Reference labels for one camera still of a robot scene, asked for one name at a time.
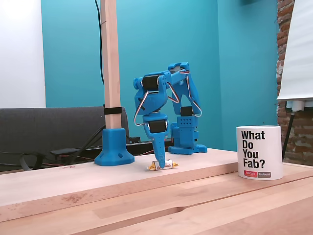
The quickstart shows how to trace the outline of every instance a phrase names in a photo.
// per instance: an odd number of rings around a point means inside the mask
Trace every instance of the white wall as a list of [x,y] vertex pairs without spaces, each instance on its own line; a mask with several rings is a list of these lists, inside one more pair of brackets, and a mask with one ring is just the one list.
[[40,0],[0,0],[0,108],[45,107]]

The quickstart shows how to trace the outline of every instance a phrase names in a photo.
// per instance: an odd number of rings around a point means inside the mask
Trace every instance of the black strap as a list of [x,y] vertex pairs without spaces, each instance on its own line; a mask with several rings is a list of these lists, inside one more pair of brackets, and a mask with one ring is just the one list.
[[104,115],[110,115],[110,114],[121,114],[122,113],[122,107],[113,107],[113,108],[104,108]]
[[[32,156],[36,156],[36,163],[35,166],[33,167],[33,169],[30,169],[29,166],[27,165],[24,156],[25,155],[32,155]],[[37,170],[37,169],[41,169],[41,166],[43,164],[43,159],[46,159],[44,154],[41,153],[37,153],[37,152],[33,152],[33,153],[22,153],[20,155],[20,163],[21,166],[23,168],[24,171],[29,171],[29,170]]]

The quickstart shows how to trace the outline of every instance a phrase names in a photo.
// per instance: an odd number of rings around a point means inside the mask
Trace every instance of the red label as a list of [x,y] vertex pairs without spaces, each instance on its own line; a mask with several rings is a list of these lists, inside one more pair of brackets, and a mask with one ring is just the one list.
[[258,173],[255,172],[255,171],[248,171],[248,170],[245,170],[245,176],[253,177],[253,178],[258,178]]

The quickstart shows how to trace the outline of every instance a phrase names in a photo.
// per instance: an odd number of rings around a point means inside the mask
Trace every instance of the whiteboard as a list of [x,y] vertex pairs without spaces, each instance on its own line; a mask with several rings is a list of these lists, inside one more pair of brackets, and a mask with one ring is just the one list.
[[313,98],[313,0],[295,0],[278,100]]
[[0,0],[0,108],[45,107],[40,0]]

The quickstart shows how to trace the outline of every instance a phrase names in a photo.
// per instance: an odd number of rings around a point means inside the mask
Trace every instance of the blue pole base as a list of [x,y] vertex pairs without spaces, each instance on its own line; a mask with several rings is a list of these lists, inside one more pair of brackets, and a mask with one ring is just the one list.
[[193,148],[183,148],[176,146],[169,146],[168,151],[172,154],[193,154],[193,153],[206,153],[207,147],[203,144],[197,144]]
[[94,163],[102,166],[133,163],[135,158],[126,149],[125,129],[104,129],[102,131],[102,151]]

